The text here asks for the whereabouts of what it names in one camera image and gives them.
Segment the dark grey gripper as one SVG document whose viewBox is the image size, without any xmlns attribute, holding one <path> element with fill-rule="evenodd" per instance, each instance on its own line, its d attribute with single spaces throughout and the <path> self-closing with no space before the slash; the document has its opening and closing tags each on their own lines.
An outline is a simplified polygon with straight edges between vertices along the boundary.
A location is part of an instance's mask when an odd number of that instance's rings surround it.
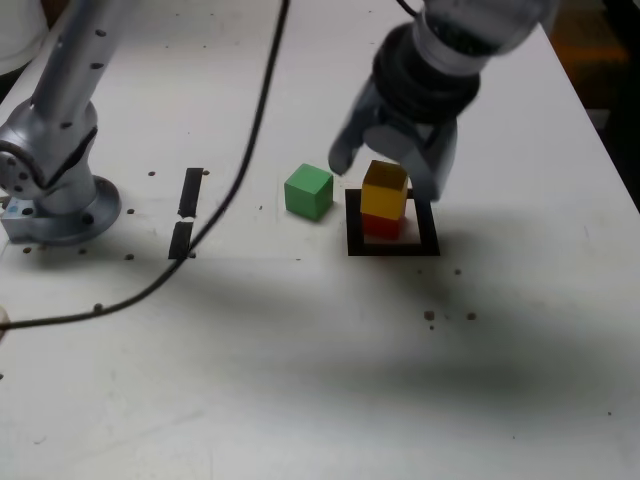
<svg viewBox="0 0 640 480">
<path fill-rule="evenodd" d="M 364 143 L 408 174 L 416 201 L 438 201 L 454 162 L 456 120 L 432 124 L 401 113 L 366 82 L 331 145 L 331 171 L 344 175 Z"/>
</svg>

